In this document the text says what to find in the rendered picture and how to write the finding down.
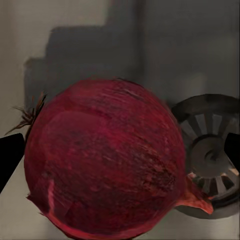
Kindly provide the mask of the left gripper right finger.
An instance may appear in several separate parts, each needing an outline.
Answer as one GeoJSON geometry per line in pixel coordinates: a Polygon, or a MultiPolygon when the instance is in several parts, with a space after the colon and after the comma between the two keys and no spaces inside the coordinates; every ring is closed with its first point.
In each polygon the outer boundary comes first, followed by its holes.
{"type": "Polygon", "coordinates": [[[224,151],[232,161],[235,168],[240,173],[240,135],[235,133],[229,133],[225,145],[224,151]]]}

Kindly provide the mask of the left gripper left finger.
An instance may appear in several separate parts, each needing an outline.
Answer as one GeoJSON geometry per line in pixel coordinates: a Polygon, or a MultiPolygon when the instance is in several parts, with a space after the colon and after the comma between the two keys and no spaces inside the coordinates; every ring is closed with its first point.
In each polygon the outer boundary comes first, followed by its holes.
{"type": "Polygon", "coordinates": [[[0,193],[24,154],[25,137],[21,133],[0,138],[0,193]]]}

